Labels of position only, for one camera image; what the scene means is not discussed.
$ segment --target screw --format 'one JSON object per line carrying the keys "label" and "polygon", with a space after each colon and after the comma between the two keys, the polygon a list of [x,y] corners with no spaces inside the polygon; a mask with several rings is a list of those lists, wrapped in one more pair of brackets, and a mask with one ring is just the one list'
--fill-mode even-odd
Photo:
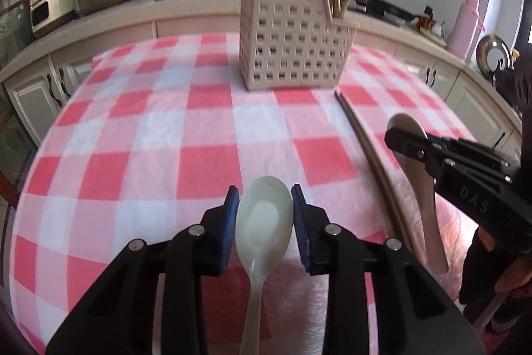
{"label": "screw", "polygon": [[133,241],[130,241],[128,244],[129,250],[131,251],[139,251],[144,248],[144,241],[136,239]]}
{"label": "screw", "polygon": [[386,246],[393,251],[399,250],[403,244],[397,238],[388,238],[386,240]]}
{"label": "screw", "polygon": [[192,236],[200,236],[205,233],[205,228],[202,225],[193,225],[189,227],[188,233]]}
{"label": "screw", "polygon": [[327,232],[329,235],[337,236],[341,232],[341,227],[335,224],[326,225],[325,232]]}

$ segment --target table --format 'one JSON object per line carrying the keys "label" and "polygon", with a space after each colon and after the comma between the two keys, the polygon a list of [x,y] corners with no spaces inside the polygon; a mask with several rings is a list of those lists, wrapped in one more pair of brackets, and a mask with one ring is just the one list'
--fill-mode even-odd
{"label": "table", "polygon": [[[43,141],[15,217],[13,312],[40,353],[129,240],[171,239],[220,205],[230,184],[242,193],[257,177],[276,175],[289,187],[299,183],[308,203],[358,237],[387,237],[369,165],[333,91],[247,92],[238,34],[139,42],[95,57],[93,67]],[[387,54],[353,47],[340,88],[412,209],[414,239],[422,242],[413,194],[383,142],[388,119],[406,111],[431,133],[470,133]],[[437,207],[451,263],[440,283],[456,296],[474,225],[440,198]],[[249,282],[236,254],[221,278],[203,280],[203,291],[211,353],[238,353]],[[305,274],[293,236],[264,286],[261,354],[320,352],[326,299],[327,278]],[[368,305],[375,352],[371,290]]]}

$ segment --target spoon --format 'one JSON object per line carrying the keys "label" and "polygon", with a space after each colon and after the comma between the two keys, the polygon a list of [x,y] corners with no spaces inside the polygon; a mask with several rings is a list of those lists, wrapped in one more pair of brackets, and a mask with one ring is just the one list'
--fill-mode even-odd
{"label": "spoon", "polygon": [[240,199],[236,251],[251,286],[240,355],[259,353],[262,286],[285,255],[293,219],[292,195],[285,183],[274,176],[255,180]]}
{"label": "spoon", "polygon": [[[388,121],[388,129],[392,127],[398,127],[427,138],[425,130],[418,121],[406,113],[397,113],[392,116]],[[394,152],[394,156],[412,186],[414,196],[416,196],[429,269],[436,275],[445,274],[449,271],[449,264],[443,248],[438,218],[436,217],[434,178],[425,171],[425,165],[422,162],[396,152]]]}

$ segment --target beige plastic utensil holder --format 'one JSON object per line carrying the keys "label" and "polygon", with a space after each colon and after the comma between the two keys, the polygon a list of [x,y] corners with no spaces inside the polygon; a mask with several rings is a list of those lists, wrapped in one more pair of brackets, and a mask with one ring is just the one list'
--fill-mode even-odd
{"label": "beige plastic utensil holder", "polygon": [[335,87],[358,28],[329,0],[241,0],[240,69],[248,90]]}

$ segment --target tablecloth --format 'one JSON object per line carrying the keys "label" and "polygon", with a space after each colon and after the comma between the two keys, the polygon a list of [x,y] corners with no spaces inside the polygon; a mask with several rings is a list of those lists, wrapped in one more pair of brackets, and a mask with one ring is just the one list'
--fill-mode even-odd
{"label": "tablecloth", "polygon": [[[220,205],[231,184],[242,193],[257,177],[276,175],[289,187],[299,183],[309,203],[358,237],[387,237],[369,165],[333,91],[247,92],[238,34],[139,42],[95,57],[93,68],[39,148],[15,216],[13,312],[39,352],[129,240],[171,239]],[[340,87],[406,201],[411,190],[382,141],[390,116],[406,111],[431,133],[470,137],[387,54],[353,47]],[[419,230],[412,200],[410,207]],[[453,296],[474,225],[443,200],[438,213],[457,256],[441,280]],[[209,353],[238,353],[248,291],[234,252],[221,278],[203,279]],[[261,354],[321,353],[326,300],[327,278],[305,274],[293,236],[264,286]],[[376,353],[371,289],[368,305]]]}

